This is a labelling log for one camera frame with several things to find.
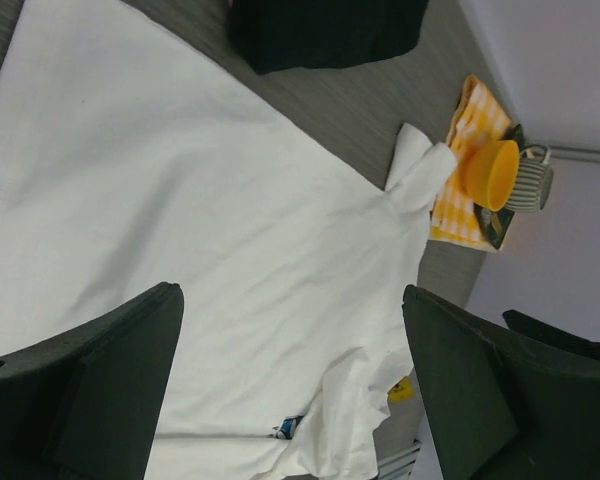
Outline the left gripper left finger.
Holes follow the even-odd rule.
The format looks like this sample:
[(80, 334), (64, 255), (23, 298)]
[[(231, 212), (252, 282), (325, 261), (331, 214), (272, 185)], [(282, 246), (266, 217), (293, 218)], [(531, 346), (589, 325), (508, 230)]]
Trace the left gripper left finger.
[(0, 357), (0, 479), (141, 479), (184, 313), (160, 283)]

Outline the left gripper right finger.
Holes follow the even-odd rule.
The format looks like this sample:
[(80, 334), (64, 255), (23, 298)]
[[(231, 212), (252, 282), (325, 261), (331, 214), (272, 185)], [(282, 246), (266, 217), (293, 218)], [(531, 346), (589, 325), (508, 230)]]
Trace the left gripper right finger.
[(600, 479), (600, 342), (412, 285), (403, 316), (445, 478)]

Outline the white flower print t-shirt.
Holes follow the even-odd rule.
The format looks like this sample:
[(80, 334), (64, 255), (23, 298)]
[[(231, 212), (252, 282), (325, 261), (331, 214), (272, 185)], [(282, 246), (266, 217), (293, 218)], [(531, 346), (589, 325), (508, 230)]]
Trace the white flower print t-shirt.
[(0, 354), (177, 283), (148, 477), (370, 479), (455, 166), (404, 125), (377, 187), (131, 7), (28, 1), (0, 72)]

